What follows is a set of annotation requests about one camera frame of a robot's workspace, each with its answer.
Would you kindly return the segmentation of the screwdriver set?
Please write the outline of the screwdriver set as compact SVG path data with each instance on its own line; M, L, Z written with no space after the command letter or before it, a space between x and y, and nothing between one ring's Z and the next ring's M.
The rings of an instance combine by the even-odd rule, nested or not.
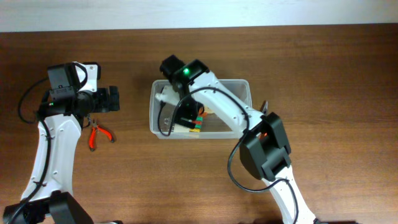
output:
M181 133L199 133L201 131L201 127L203 124L203 117L198 116L196 120L180 118L178 119L173 127L174 132L181 132Z

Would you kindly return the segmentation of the clear plastic container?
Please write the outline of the clear plastic container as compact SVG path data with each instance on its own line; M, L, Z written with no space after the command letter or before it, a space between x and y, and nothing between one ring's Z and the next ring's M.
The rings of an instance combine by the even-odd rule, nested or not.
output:
M243 79L221 79L220 83L224 86L224 92L230 96L235 96L248 107L252 106L251 92L249 83ZM174 112L173 105L165 104L162 108L155 94L160 93L164 86L171 84L168 80L156 80L152 84L150 95L149 124L150 131L159 139L165 139L165 134L169 130L169 124ZM181 133L172 130L170 139L236 139L237 134L229 126L213 113L203 118L203 124L199 133Z

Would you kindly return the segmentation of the orange black long-nose pliers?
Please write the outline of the orange black long-nose pliers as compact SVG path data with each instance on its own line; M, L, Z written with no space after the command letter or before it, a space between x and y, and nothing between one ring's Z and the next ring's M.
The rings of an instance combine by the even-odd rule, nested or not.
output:
M268 112L268 101L267 100L264 100L264 102L261 106L261 112L263 114L267 114L267 112Z

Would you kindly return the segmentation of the small red diagonal cutters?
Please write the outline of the small red diagonal cutters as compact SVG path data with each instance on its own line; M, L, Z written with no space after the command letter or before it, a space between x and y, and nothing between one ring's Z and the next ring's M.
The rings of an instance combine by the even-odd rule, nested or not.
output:
M90 148L91 152L94 152L96 150L96 133L97 132L101 132L101 133L105 134L111 143L115 142L115 138L114 138L113 134L110 131L108 131L107 129L100 126L98 124L97 120L93 120L91 122L91 127L92 127L92 129L91 129L91 134L90 134L90 138L89 138L89 148Z

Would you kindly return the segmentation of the orange scraper wooden handle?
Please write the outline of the orange scraper wooden handle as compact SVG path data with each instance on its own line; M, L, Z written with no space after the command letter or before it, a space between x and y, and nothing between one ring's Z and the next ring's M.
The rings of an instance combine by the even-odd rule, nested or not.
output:
M201 117L206 117L206 116L208 116L208 115L210 115L210 114L213 114L214 112L211 110L211 109L209 109L208 107L206 107L206 106L202 106L199 110L198 110L198 115L199 116L201 116Z

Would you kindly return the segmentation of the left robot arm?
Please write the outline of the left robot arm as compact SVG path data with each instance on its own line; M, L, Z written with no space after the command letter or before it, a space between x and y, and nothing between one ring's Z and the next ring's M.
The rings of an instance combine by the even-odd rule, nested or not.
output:
M4 209L4 223L92 223L73 197L75 150L92 113L120 109L116 86L98 88L96 62L70 62L47 69L51 88L36 112L39 143L29 183L21 201Z

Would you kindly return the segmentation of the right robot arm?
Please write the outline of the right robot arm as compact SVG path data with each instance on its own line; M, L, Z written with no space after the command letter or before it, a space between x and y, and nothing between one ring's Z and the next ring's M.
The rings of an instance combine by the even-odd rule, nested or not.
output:
M244 168L265 186L258 192L270 192L284 223L319 223L309 209L296 184L290 153L292 152L281 118L268 113L264 103L259 110L245 104L231 93L200 60L184 63L175 55L162 61L160 72L171 85L157 95L162 104L174 105L169 129L161 135L169 137L176 125L194 129L200 116L211 110L236 135L238 142L227 161L231 181L240 189L232 173L235 154Z

